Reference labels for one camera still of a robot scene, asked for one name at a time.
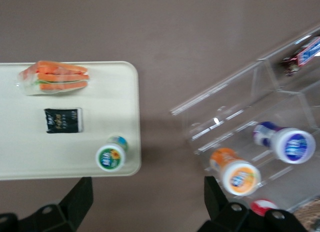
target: orange label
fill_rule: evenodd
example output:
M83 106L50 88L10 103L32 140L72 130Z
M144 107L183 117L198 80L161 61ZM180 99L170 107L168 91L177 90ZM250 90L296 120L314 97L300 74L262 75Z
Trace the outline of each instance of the orange label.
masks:
M248 167L235 170L228 179L233 191L247 193L256 185L255 172Z
M220 171L227 164L233 162L243 160L238 157L236 152L230 148L219 148L214 151L210 157L210 165L213 169Z

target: gray floor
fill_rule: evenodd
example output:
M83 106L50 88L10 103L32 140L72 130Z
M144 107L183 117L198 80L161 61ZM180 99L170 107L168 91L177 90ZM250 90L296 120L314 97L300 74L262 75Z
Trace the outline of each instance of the gray floor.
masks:
M169 110L320 24L319 3L0 0L0 62L128 61L138 70L142 167L94 178L78 231L196 231L208 218L204 172ZM1 181L0 213L27 216L77 181Z

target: clear acrylic display case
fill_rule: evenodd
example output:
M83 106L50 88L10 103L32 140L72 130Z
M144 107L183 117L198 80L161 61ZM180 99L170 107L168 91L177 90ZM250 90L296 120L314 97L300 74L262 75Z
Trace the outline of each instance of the clear acrylic display case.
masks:
M268 147L256 145L252 138L258 123L271 121L307 131L320 145L320 54L293 76L287 76L281 65L283 58L315 36L320 36L320 27L171 111L180 117L184 134L208 175L219 178L209 159L222 147L235 150L259 169L261 183L253 194L240 197L224 191L229 198L248 203L269 199L292 212L303 201L320 195L320 146L307 162L289 164L277 159Z

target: black packet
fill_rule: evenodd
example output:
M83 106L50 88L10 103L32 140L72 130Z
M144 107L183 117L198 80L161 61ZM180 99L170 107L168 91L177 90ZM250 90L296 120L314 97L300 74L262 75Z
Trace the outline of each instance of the black packet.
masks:
M48 134L83 131L81 108L46 108L44 110Z

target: small round container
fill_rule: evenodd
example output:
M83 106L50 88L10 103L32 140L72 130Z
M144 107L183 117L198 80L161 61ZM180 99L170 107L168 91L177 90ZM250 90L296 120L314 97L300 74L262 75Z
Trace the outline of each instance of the small round container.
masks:
M261 182L259 170L230 148L219 148L210 157L210 166L219 172L223 187L236 196L247 196Z
M102 170L115 172L124 166L127 151L126 139L121 136L113 136L96 152L95 161Z
M257 145L269 147L277 158L289 164L306 162L316 150L316 141L310 133L269 121L255 127L253 140Z
M283 162L301 164L314 154L316 141L306 131L297 128L284 128L272 136L271 149Z

